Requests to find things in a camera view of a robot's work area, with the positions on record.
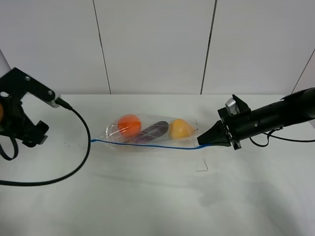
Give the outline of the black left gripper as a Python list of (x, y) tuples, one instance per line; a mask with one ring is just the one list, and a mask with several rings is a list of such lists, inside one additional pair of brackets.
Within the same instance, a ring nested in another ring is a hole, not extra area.
[(25, 114), (20, 100), (13, 97), (0, 98), (0, 134), (13, 139), (21, 140), (30, 148), (43, 144), (49, 126), (39, 121), (34, 124)]

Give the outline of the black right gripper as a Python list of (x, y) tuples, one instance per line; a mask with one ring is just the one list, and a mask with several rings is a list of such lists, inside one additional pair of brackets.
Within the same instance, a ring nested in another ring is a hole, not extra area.
[(232, 143), (235, 150), (241, 148), (241, 134), (238, 130), (244, 126), (243, 119), (251, 113), (251, 109), (236, 95), (233, 94), (232, 98), (236, 100), (240, 112), (229, 115), (226, 107), (219, 109), (218, 114), (221, 120), (218, 120), (208, 131), (197, 138), (200, 146), (230, 147)]

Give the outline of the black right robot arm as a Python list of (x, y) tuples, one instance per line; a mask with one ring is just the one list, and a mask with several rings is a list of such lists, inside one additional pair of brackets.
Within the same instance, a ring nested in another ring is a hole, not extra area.
[(218, 110), (220, 120), (197, 138), (201, 146), (233, 146), (241, 148), (244, 139), (284, 127), (308, 122), (315, 118), (315, 89), (309, 88), (285, 96), (281, 101), (251, 110), (247, 103), (233, 95)]

